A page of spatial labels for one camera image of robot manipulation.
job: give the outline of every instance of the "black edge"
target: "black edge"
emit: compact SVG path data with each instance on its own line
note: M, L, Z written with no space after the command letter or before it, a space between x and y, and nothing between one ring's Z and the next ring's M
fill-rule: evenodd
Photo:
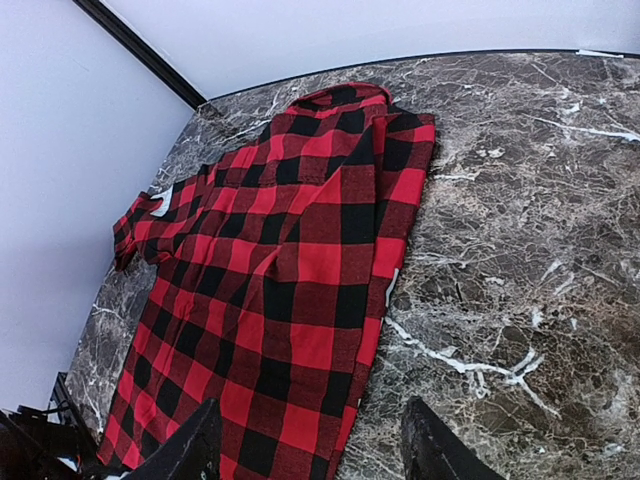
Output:
M171 67L144 40L136 35L100 0L73 0L84 12L95 20L102 28L118 40L133 56L135 56L153 74L162 80L176 95L196 110L206 103L206 99L182 75Z

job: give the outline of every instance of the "flannel shirt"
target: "flannel shirt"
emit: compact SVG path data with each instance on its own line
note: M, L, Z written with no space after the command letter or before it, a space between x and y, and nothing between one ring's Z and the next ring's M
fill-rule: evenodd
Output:
M137 252L157 279L103 462L137 467L213 397L221 478L332 478L434 140L431 115L352 83L295 101L167 205L141 193L114 227L116 268Z

